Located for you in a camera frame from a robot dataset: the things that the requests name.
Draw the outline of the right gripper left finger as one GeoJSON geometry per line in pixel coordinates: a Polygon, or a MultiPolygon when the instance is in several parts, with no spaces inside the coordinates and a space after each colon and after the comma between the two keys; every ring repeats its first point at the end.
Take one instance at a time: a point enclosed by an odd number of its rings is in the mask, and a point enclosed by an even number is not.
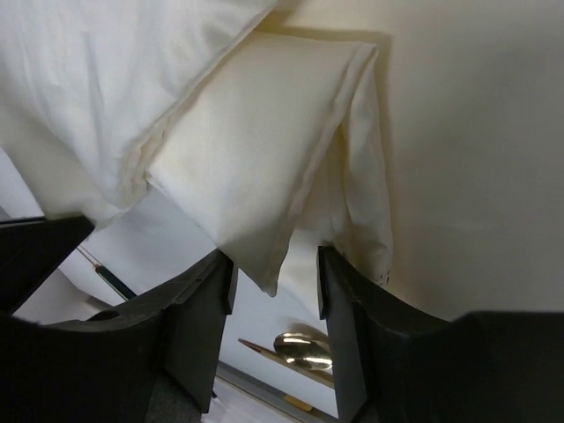
{"type": "Polygon", "coordinates": [[[1,318],[4,422],[197,422],[207,413],[236,289],[213,251],[88,320],[1,318]]]}

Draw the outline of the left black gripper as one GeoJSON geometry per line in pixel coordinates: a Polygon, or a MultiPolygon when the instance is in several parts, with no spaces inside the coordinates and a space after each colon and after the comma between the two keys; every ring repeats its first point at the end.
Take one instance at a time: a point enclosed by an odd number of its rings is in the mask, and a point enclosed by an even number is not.
{"type": "Polygon", "coordinates": [[[92,231],[84,216],[3,221],[1,311],[17,311],[92,231]]]}

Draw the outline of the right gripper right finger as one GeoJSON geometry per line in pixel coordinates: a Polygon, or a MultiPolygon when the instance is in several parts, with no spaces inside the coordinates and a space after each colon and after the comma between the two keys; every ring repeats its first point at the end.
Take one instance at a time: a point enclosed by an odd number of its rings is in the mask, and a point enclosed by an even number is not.
{"type": "Polygon", "coordinates": [[[334,248],[319,248],[317,263],[340,421],[562,421],[562,314],[479,311],[447,322],[334,248]]]}

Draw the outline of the cream cloth placemat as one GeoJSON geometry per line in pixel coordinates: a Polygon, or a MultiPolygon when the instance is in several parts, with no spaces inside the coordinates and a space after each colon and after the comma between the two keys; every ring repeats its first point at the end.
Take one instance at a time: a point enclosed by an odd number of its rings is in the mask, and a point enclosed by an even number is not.
{"type": "Polygon", "coordinates": [[[4,1],[1,183],[316,306],[563,308],[560,1],[4,1]]]}

